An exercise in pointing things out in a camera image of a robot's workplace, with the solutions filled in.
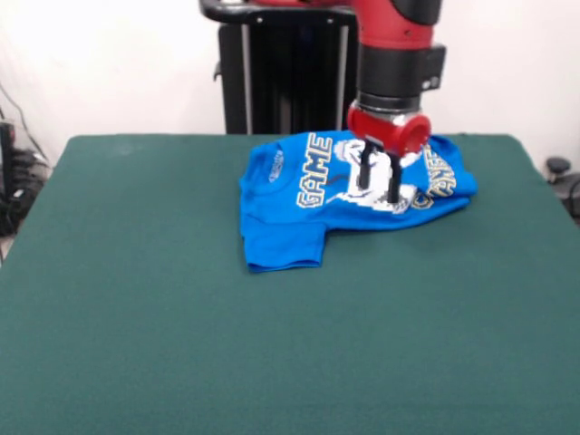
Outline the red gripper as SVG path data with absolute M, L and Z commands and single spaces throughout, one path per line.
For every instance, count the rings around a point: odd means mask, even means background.
M 400 200 L 401 158 L 408 153 L 418 153 L 431 134 L 431 123 L 421 113 L 407 113 L 380 117 L 361 109 L 352 103 L 347 114 L 349 130 L 359 140 L 365 140 L 361 154 L 358 186 L 367 189 L 370 185 L 370 157 L 376 145 L 388 153 L 391 163 L 391 178 L 387 200 L 398 203 Z

